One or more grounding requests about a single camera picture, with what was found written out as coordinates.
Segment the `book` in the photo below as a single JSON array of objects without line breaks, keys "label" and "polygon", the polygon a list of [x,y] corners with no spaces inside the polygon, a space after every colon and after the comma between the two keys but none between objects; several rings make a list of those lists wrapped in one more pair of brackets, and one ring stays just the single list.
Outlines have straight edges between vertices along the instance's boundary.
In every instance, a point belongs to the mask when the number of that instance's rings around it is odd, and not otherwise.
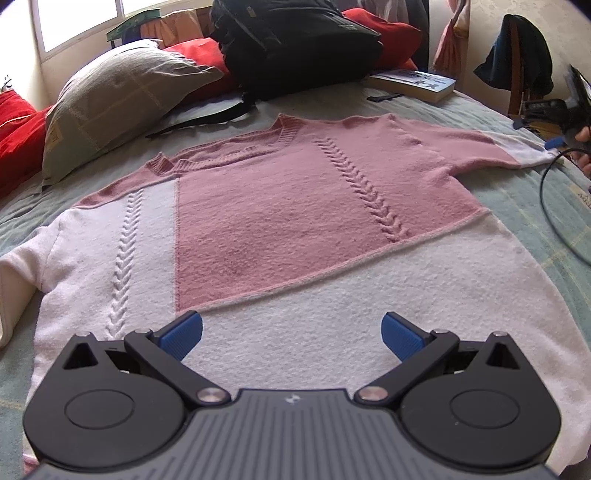
[{"label": "book", "polygon": [[402,93],[430,103],[437,103],[445,98],[456,85],[454,79],[413,70],[374,73],[365,77],[363,83],[367,87],[389,93]]}]

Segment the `window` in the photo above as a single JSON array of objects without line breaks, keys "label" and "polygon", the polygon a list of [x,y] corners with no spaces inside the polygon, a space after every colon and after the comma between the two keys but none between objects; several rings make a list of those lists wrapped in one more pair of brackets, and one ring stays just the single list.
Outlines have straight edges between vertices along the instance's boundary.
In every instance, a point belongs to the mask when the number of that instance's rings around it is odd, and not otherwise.
[{"label": "window", "polygon": [[41,59],[66,48],[81,37],[114,28],[126,16],[139,10],[178,1],[182,0],[33,0]]}]

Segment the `gray gripper base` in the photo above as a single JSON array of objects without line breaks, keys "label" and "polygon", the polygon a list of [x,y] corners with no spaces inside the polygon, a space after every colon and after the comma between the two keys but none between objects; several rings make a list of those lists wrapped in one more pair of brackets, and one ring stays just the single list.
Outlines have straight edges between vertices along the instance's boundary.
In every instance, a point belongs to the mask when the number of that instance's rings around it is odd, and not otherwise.
[{"label": "gray gripper base", "polygon": [[27,480],[556,480],[544,466],[467,473],[409,444],[386,410],[356,406],[345,390],[242,390],[227,407],[197,412],[178,441],[111,473],[42,464]]}]

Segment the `pink curtain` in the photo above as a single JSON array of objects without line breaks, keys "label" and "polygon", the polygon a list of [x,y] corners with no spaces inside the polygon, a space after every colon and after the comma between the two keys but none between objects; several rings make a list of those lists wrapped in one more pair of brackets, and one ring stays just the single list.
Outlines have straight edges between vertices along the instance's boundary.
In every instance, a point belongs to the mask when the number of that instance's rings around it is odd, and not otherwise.
[{"label": "pink curtain", "polygon": [[468,38],[470,28],[470,0],[447,0],[454,12],[439,41],[433,60],[433,70],[457,78],[462,71],[460,40]]}]

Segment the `backpack strap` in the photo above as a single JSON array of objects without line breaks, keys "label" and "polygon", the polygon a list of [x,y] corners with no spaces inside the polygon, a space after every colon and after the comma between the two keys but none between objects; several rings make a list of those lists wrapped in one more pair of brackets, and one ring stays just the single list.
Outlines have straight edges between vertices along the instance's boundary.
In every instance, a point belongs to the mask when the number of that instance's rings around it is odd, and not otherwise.
[{"label": "backpack strap", "polygon": [[195,127],[196,125],[223,124],[225,122],[229,122],[230,120],[234,120],[235,118],[238,118],[239,116],[242,116],[250,112],[255,107],[255,103],[256,97],[248,93],[244,93],[242,95],[242,102],[237,103],[236,105],[233,105],[230,108],[226,108],[221,112],[212,113],[211,115],[204,115],[197,118],[192,118],[184,122],[180,122],[179,124],[171,125],[170,127],[146,135],[146,138],[152,139],[155,137],[159,137],[162,134],[178,130],[180,128]]}]

